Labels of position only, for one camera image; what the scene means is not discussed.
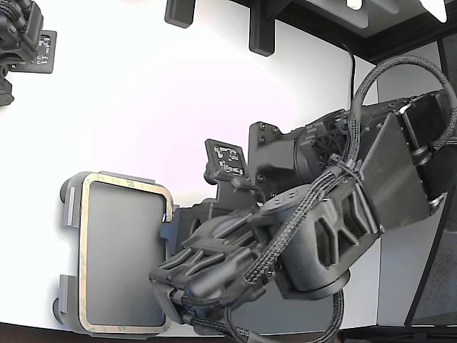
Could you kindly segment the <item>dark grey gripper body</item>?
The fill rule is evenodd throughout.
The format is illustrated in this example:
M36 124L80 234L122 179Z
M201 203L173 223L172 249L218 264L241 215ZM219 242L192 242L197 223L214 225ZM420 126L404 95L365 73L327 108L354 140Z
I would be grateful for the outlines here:
M285 221L285 210L267 202L208 220L198 217L197 210L194 206L174 212L176 251L149 274L156 300L169 319L179 324L194 317L219 320L226 307L237 309L256 301L269 282L286 294L286 270L280 259L253 284L243 277Z

